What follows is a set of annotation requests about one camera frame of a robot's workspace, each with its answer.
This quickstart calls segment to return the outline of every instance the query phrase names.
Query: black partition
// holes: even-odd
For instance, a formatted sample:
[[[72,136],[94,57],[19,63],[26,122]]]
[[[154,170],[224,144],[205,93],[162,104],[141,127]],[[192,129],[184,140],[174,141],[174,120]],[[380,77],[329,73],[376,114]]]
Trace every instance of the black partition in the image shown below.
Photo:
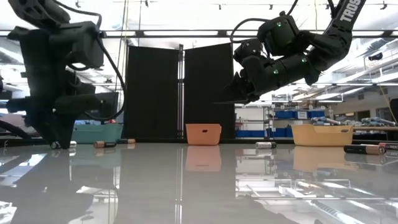
[[[177,138],[178,50],[129,47],[125,138]]]
[[[234,105],[217,105],[222,89],[233,79],[232,44],[185,51],[184,123],[218,123],[221,138],[234,139]]]

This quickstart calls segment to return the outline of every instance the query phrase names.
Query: yellow basket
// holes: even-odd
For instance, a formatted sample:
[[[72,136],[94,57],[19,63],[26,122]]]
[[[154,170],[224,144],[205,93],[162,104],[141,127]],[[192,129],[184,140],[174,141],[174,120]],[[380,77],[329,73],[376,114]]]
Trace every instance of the yellow basket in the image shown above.
[[[352,126],[293,125],[293,140],[298,146],[345,146],[353,142]]]

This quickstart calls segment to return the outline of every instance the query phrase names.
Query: ceiling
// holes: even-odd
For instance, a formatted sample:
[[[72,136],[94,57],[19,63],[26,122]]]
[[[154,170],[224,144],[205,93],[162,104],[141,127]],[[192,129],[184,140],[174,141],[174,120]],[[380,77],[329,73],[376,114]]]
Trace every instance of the ceiling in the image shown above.
[[[233,29],[237,23],[249,17],[270,19],[277,17],[280,11],[288,11],[293,0],[156,0],[156,1],[128,1],[124,0],[61,0],[64,4],[79,10],[98,12],[103,15],[103,30],[120,30],[123,26],[128,30],[203,30],[203,29]],[[326,0],[299,0],[292,15],[300,29],[323,30],[330,21],[330,12],[326,9]],[[0,30],[11,30],[14,26],[22,26],[33,29],[30,24],[19,19],[9,6],[7,1],[0,2]],[[95,17],[82,16],[69,12],[72,22],[92,20]],[[248,22],[242,29],[256,30],[261,23]],[[356,30],[383,30],[396,29],[398,27],[398,2],[396,0],[367,0],[359,19],[355,24]],[[229,42],[225,38],[141,38],[134,40],[136,45],[177,49],[183,44],[185,49],[202,47],[206,45],[222,44]],[[119,61],[119,69],[124,72],[125,43],[121,39],[105,39],[105,46],[115,62]],[[386,72],[389,62],[396,58],[397,42],[387,39],[356,39],[350,54],[340,63],[325,71],[320,78],[320,83],[344,82],[369,82],[363,81],[363,76],[355,79],[347,78],[358,72],[372,69],[383,63],[382,68]],[[364,58],[372,54],[383,52],[384,58],[379,62],[370,62]],[[27,89],[25,78],[21,78],[19,72],[24,71],[21,50],[18,43],[6,39],[0,39],[0,71],[8,83],[15,83],[16,88]],[[241,69],[238,63],[234,69]],[[89,70],[80,73],[84,82],[104,83],[107,78],[115,81],[115,72],[110,63],[105,62],[102,71]],[[380,76],[374,72],[372,78]],[[99,86],[100,91],[108,91],[106,86]],[[346,86],[336,88],[334,86],[287,86],[269,95],[300,95],[313,93],[313,96],[322,95],[324,92],[344,93],[355,87]]]

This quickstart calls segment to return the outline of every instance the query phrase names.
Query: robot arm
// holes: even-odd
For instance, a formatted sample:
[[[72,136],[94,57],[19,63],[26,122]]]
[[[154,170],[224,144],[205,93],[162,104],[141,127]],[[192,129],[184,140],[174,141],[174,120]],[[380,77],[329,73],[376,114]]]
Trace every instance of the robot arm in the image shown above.
[[[323,34],[300,31],[292,16],[280,16],[263,23],[257,38],[242,42],[234,59],[243,69],[224,89],[224,102],[249,103],[269,91],[304,78],[308,85],[349,52],[352,30],[366,0],[340,0]],[[261,55],[262,45],[273,60]],[[312,49],[305,54],[305,49]]]

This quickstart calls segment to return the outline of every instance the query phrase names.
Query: teal bin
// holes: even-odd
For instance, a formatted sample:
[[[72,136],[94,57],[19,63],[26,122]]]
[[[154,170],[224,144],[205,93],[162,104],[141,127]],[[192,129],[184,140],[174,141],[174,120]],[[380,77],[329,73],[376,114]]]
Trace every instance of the teal bin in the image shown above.
[[[77,143],[115,142],[122,136],[122,130],[121,124],[75,124],[72,141]]]

